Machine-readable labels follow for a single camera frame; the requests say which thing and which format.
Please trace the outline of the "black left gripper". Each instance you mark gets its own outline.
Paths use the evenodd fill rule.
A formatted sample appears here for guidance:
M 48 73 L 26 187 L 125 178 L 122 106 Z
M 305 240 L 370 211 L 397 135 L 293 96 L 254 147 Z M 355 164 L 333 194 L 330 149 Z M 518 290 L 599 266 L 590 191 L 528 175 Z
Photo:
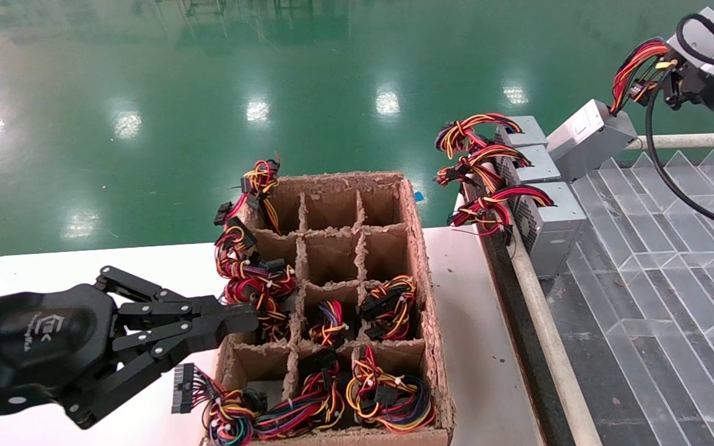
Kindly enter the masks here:
M 113 339 L 117 305 L 82 283 L 0 296 L 0 416 L 61 404 L 90 429 L 187 356 L 216 349 L 257 321 L 181 321 Z

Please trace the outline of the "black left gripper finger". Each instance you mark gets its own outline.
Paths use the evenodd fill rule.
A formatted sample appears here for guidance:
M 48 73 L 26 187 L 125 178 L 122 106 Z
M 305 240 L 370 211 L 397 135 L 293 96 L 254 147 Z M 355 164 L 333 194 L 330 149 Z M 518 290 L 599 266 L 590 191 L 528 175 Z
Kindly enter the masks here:
M 249 304 L 223 305 L 213 295 L 185 297 L 115 266 L 103 266 L 97 290 L 124 297 L 117 314 L 128 323 L 171 324 L 197 319 L 212 323 L 256 324 L 256 310 Z

